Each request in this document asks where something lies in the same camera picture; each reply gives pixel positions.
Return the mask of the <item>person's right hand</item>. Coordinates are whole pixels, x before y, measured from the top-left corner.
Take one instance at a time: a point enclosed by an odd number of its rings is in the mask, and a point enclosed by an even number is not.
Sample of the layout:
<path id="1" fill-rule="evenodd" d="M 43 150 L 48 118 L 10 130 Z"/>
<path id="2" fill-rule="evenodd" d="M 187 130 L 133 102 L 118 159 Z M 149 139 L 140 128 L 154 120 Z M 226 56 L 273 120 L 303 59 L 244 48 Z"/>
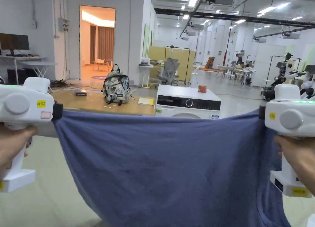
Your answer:
<path id="1" fill-rule="evenodd" d="M 315 195 L 315 138 L 293 139 L 278 135 L 274 141 L 280 146 L 280 156 L 288 161 L 299 181 Z"/>

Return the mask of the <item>person's left hand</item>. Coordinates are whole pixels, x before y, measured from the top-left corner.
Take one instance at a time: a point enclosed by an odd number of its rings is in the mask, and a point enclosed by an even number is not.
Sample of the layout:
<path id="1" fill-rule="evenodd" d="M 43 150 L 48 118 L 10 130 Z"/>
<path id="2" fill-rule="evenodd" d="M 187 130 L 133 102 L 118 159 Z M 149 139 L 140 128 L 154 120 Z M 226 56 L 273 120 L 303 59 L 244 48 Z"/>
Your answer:
<path id="1" fill-rule="evenodd" d="M 14 165 L 14 159 L 24 149 L 29 147 L 30 140 L 38 132 L 37 127 L 28 126 L 23 129 L 11 130 L 0 125 L 0 180 L 2 180 Z"/>

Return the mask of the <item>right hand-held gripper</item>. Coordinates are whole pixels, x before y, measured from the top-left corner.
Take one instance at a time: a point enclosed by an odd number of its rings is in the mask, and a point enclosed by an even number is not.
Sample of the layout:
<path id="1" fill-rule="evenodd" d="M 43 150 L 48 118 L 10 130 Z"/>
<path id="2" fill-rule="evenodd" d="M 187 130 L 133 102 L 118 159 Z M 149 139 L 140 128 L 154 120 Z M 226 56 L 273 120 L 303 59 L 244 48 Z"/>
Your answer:
<path id="1" fill-rule="evenodd" d="M 264 120 L 265 126 L 287 137 L 314 137 L 314 101 L 301 99 L 297 85 L 276 85 L 274 91 L 275 98 L 259 109 L 259 117 Z M 270 172 L 270 180 L 283 195 L 312 197 L 285 157 L 281 161 L 281 170 Z"/>

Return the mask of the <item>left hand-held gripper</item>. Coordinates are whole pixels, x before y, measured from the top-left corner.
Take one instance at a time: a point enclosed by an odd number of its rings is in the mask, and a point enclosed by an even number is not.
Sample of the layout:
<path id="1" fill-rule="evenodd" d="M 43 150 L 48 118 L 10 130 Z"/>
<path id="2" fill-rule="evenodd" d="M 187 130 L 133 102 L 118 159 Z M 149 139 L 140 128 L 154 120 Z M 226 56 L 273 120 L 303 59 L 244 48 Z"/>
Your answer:
<path id="1" fill-rule="evenodd" d="M 24 84 L 0 86 L 0 120 L 10 130 L 24 129 L 37 123 L 48 123 L 62 118 L 63 105 L 48 93 L 50 80 L 29 77 Z M 36 172 L 23 169 L 26 147 L 13 159 L 12 166 L 1 177 L 0 191 L 12 192 L 34 182 Z"/>

